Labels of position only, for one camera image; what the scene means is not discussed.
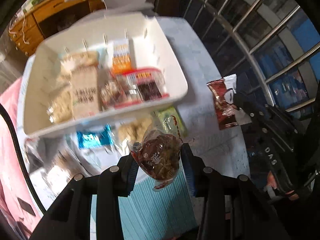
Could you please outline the person's right hand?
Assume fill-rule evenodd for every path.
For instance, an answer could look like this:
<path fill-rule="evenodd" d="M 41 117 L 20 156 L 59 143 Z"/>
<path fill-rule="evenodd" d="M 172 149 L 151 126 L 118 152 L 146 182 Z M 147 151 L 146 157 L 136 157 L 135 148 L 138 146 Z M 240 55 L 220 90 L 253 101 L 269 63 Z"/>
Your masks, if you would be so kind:
<path fill-rule="evenodd" d="M 267 175 L 267 186 L 271 186 L 274 190 L 278 188 L 277 182 L 271 171 Z M 299 195 L 296 194 L 295 191 L 286 192 L 285 194 L 290 200 L 297 200 L 299 198 Z"/>

